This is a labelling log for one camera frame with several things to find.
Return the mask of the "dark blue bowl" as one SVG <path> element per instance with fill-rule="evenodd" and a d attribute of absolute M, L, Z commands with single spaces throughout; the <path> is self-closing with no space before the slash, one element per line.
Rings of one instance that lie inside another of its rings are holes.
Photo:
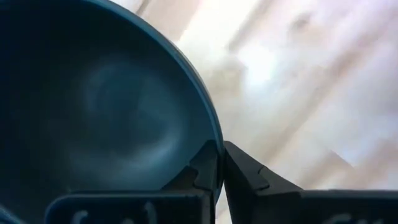
<path fill-rule="evenodd" d="M 111 0 L 0 0 L 0 212 L 42 224 L 75 192 L 160 190 L 220 122 L 169 39 Z"/>

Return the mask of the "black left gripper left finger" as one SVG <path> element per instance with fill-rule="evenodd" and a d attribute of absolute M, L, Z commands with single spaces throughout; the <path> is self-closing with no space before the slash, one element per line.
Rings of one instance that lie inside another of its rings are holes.
<path fill-rule="evenodd" d="M 78 192 L 54 200 L 45 224 L 215 224 L 218 149 L 207 141 L 160 190 Z"/>

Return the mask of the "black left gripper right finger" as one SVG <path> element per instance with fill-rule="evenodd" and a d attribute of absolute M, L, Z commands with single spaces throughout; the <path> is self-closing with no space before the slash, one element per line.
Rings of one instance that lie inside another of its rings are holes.
<path fill-rule="evenodd" d="M 226 141 L 233 224 L 398 224 L 396 190 L 304 190 Z"/>

